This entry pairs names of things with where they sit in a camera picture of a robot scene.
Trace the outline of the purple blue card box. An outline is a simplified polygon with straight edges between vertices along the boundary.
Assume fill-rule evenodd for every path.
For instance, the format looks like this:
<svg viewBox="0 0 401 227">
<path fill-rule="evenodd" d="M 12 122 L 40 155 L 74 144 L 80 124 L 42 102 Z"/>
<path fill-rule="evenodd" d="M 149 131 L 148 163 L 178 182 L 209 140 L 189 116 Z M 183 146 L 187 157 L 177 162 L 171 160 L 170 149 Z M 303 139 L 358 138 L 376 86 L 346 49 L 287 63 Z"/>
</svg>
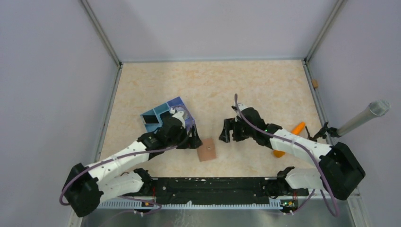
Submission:
<svg viewBox="0 0 401 227">
<path fill-rule="evenodd" d="M 169 112 L 174 116 L 178 117 L 178 119 L 185 125 L 186 129 L 190 129 L 192 126 L 195 126 L 195 120 L 192 117 L 190 111 L 184 104 L 183 100 L 178 96 L 173 98 L 170 101 L 167 101 L 167 105 L 169 106 Z"/>
</svg>

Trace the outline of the light blue card box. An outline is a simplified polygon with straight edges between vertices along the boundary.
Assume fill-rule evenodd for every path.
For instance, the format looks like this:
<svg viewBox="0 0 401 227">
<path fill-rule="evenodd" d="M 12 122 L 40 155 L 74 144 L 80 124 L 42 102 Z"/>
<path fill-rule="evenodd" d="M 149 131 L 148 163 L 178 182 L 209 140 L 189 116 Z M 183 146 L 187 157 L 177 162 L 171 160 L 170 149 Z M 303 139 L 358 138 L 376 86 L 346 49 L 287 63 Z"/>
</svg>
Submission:
<svg viewBox="0 0 401 227">
<path fill-rule="evenodd" d="M 156 118 L 153 109 L 141 114 L 140 117 L 147 132 L 152 132 L 163 125 L 163 122 Z"/>
</svg>

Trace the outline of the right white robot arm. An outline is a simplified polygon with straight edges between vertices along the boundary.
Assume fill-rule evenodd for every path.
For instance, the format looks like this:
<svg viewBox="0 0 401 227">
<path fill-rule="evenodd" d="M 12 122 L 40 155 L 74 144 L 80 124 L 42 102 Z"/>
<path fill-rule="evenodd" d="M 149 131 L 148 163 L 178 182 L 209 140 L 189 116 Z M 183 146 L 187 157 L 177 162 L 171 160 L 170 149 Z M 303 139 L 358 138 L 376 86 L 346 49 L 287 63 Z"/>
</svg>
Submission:
<svg viewBox="0 0 401 227">
<path fill-rule="evenodd" d="M 242 103 L 231 108 L 236 117 L 224 120 L 219 140 L 229 143 L 251 138 L 262 147 L 283 151 L 313 165 L 304 169 L 291 166 L 282 171 L 284 176 L 277 182 L 281 194 L 290 195 L 295 189 L 318 189 L 344 201 L 365 178 L 363 167 L 346 144 L 329 145 L 303 138 L 266 123 L 257 110 Z"/>
</svg>

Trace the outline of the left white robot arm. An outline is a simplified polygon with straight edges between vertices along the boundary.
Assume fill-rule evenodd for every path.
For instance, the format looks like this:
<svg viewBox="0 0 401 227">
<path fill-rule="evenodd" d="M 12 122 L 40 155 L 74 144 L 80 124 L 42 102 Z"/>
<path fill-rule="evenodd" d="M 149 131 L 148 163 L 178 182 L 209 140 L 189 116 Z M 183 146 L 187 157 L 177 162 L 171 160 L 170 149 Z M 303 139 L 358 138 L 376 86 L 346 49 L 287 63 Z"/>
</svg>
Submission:
<svg viewBox="0 0 401 227">
<path fill-rule="evenodd" d="M 147 195 L 152 178 L 144 169 L 125 173 L 135 165 L 150 161 L 173 149 L 196 149 L 202 144 L 196 124 L 184 105 L 173 106 L 162 126 L 139 136 L 110 157 L 73 166 L 62 188 L 59 203 L 70 206 L 78 217 L 92 213 L 102 202 L 138 193 Z"/>
</svg>

